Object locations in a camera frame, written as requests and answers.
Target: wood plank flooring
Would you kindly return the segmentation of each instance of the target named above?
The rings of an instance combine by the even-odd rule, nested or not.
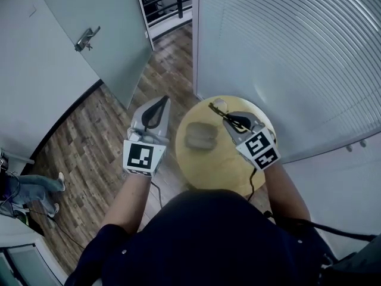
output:
[[[186,190],[186,181],[176,162],[174,140],[177,127],[198,99],[192,90],[192,24],[187,24],[155,42],[153,53],[131,105],[125,109],[102,85],[57,129],[39,153],[31,174],[56,178],[65,174],[66,191],[52,195],[60,204],[55,219],[79,244],[85,246],[97,233],[126,174],[122,169],[123,140],[136,108],[148,100],[171,98],[170,145],[153,181],[160,186],[163,204]],[[252,201],[261,211],[268,209],[265,186]],[[39,203],[30,207],[42,212]],[[151,186],[140,229],[160,210],[158,191]],[[32,213],[45,233],[48,247],[69,274],[82,249],[44,216]]]

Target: person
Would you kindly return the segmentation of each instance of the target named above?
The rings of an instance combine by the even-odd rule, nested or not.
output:
[[[274,217],[310,220],[283,166],[264,174]],[[314,228],[274,224],[222,189],[181,193],[138,232],[150,181],[128,176],[65,286],[314,285],[332,256]]]
[[[2,188],[0,204],[4,203],[5,206],[6,203],[23,205],[31,201],[40,201],[47,214],[54,217],[60,206],[51,201],[48,192],[63,192],[66,186],[62,172],[58,174],[57,180],[53,180],[39,175],[16,176],[5,173],[3,170],[2,176],[0,176],[0,188]],[[1,210],[11,212],[11,207],[5,206]]]

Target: metal door handle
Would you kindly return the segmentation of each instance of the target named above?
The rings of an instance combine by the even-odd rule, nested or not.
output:
[[[92,39],[101,29],[100,26],[93,32],[93,30],[87,29],[84,34],[82,34],[81,38],[77,41],[77,43],[74,45],[74,49],[77,52],[82,51],[84,48],[88,47],[90,48],[91,46],[89,45],[90,39]]]

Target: desk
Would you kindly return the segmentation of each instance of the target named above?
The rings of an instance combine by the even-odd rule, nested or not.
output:
[[[227,112],[247,111],[254,113],[275,134],[267,116],[253,103],[238,97],[219,96],[199,102],[185,115],[176,135],[176,158],[185,178],[195,188],[229,189],[242,196],[251,193],[249,177],[253,166],[245,161],[235,149],[230,135],[222,124],[222,117],[215,114],[209,103],[216,99],[227,103]],[[186,127],[192,122],[217,126],[217,146],[213,150],[195,150],[185,146]],[[257,172],[252,180],[254,189],[265,182],[263,172]]]

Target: forearm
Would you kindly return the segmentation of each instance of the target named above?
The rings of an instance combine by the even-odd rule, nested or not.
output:
[[[267,168],[264,174],[274,215],[311,220],[303,198],[279,162]]]
[[[128,234],[138,231],[147,202],[151,178],[129,175],[108,209],[101,227],[121,226]]]

